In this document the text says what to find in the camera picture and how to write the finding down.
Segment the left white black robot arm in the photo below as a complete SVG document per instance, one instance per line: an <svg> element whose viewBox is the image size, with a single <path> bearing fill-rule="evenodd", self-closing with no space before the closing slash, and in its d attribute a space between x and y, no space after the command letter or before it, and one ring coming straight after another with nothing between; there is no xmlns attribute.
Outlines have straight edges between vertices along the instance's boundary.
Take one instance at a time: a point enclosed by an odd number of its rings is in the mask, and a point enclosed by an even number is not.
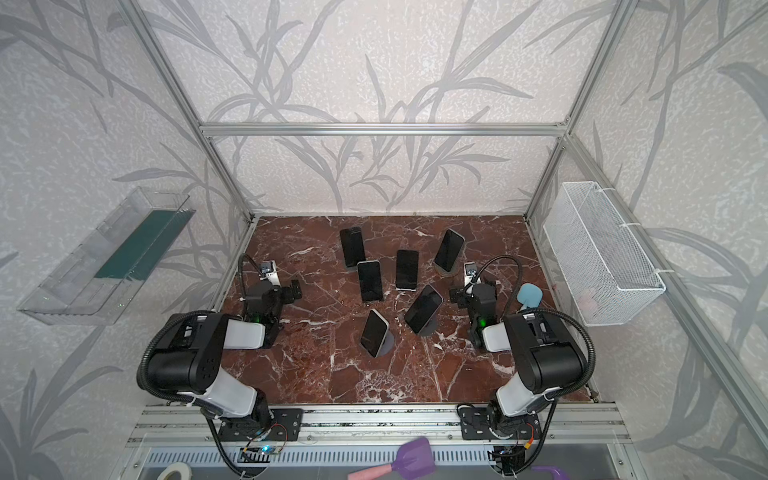
<svg viewBox="0 0 768 480"><path fill-rule="evenodd" d="M283 287L262 279L245 290L241 315L172 315L140 360L138 386L157 398L199 407L206 419L220 422L213 436L222 442L296 441L303 410L270 408L262 390L243 384L221 363L226 350L273 347L283 307L301 297L297 280Z"/></svg>

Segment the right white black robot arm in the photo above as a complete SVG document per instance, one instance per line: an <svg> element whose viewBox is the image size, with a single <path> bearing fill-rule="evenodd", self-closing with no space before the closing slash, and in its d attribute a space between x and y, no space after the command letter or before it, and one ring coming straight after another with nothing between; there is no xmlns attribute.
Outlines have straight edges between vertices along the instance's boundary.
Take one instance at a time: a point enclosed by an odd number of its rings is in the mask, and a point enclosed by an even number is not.
<svg viewBox="0 0 768 480"><path fill-rule="evenodd" d="M539 287L524 283L516 294L520 310L497 319L490 315L494 286L477 282L450 292L450 301L469 314L473 344L511 353L515 366L487 406L457 407L464 440L514 440L531 447L544 436L538 414L569 387L580 389L594 370L594 357L582 352L564 314L543 309L542 298Z"/></svg>

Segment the grey phone stand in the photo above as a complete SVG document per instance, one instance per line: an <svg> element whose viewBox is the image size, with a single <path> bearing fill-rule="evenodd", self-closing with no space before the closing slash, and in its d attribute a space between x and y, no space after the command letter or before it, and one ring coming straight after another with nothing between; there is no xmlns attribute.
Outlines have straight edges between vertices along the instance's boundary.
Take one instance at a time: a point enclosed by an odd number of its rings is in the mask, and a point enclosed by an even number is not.
<svg viewBox="0 0 768 480"><path fill-rule="evenodd" d="M394 348L394 345L395 345L395 336L391 330L388 330L386 336L384 337L384 340L382 341L377 357L380 358L388 355Z"/></svg>

